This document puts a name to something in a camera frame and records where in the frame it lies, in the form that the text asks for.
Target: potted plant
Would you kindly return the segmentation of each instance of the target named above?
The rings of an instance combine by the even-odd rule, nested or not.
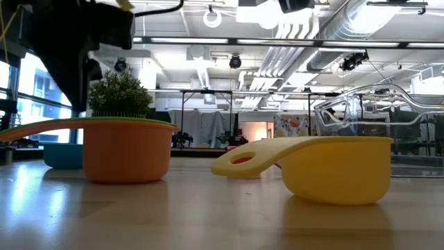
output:
[[[141,86],[131,69],[121,73],[107,71],[102,80],[89,88],[88,105],[93,117],[146,118],[153,98]]]

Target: ceiling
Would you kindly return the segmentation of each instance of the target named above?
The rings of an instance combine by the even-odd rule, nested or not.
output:
[[[111,0],[106,2],[114,4],[114,1]],[[278,31],[277,28],[264,29],[259,24],[237,22],[237,0],[225,1],[225,4],[206,0],[199,2],[213,3],[213,9],[226,13],[222,14],[222,22],[219,26],[210,28],[204,24],[203,15],[208,9],[206,4],[201,6],[186,4],[182,11],[137,18],[135,21],[135,35],[196,38],[274,38]],[[342,6],[345,0],[329,0],[328,2],[330,7],[322,8],[319,11],[320,26],[329,19],[329,16],[335,10]],[[429,5],[425,15],[416,14],[420,10],[419,8],[403,8],[381,29],[373,33],[369,40],[443,41],[444,26],[441,24],[444,21],[444,1],[426,0],[426,2]],[[159,4],[159,1],[152,3],[150,0],[137,1],[133,4],[135,13],[172,6],[171,4]],[[150,51],[151,56],[155,58],[160,68],[157,73],[157,83],[161,88],[185,88],[190,86],[193,79],[198,78],[195,69],[184,67],[187,64],[186,56],[189,47],[189,45],[135,44],[133,49],[136,51]],[[213,79],[226,79],[226,86],[222,86],[225,89],[236,86],[229,84],[229,80],[237,82],[242,71],[256,72],[264,62],[269,50],[268,47],[208,47],[211,58],[215,62],[213,67],[207,69],[210,85]],[[96,55],[99,60],[112,67],[117,61],[116,50],[111,47],[103,47]],[[242,68],[230,69],[228,63],[232,54],[240,55]],[[353,72],[347,72],[346,74],[338,69],[339,62],[332,63],[322,74],[307,82],[307,85],[311,86],[312,91],[332,92],[381,81],[390,81],[405,90],[409,90],[410,78],[418,74],[419,70],[426,69],[431,64],[442,63],[444,66],[444,50],[369,49],[368,55],[371,63],[365,62]],[[126,60],[132,67],[142,66],[141,58],[126,57]]]

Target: transparent plastic structure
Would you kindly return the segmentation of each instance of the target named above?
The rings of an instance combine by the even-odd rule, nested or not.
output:
[[[323,136],[390,137],[393,161],[442,167],[443,100],[410,97],[391,84],[358,87],[314,107],[316,130]]]

